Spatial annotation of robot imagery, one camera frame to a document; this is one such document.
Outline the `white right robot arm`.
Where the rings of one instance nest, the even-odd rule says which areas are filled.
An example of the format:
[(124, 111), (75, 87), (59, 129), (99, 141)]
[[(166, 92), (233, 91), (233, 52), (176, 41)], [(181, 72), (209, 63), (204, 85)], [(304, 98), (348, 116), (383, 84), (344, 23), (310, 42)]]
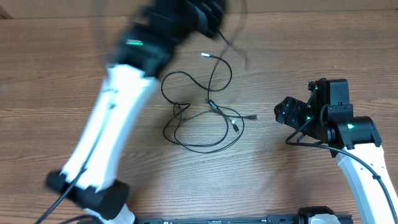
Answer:
[(278, 123), (294, 128), (285, 143), (330, 151), (348, 181), (363, 223), (397, 223), (397, 195), (382, 139), (368, 116), (354, 116), (346, 79), (308, 84), (307, 102), (286, 97), (275, 106)]

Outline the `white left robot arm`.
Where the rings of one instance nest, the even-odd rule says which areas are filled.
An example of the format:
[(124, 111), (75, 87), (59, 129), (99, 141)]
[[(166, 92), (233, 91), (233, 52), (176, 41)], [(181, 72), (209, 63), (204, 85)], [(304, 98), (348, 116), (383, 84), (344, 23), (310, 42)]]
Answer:
[(119, 160), (141, 110), (159, 86), (161, 71), (191, 33), (214, 38), (224, 1), (156, 1), (123, 32), (107, 64), (92, 114), (68, 162), (51, 172), (47, 186), (85, 214), (82, 223), (134, 223), (127, 207), (129, 186), (117, 179)]

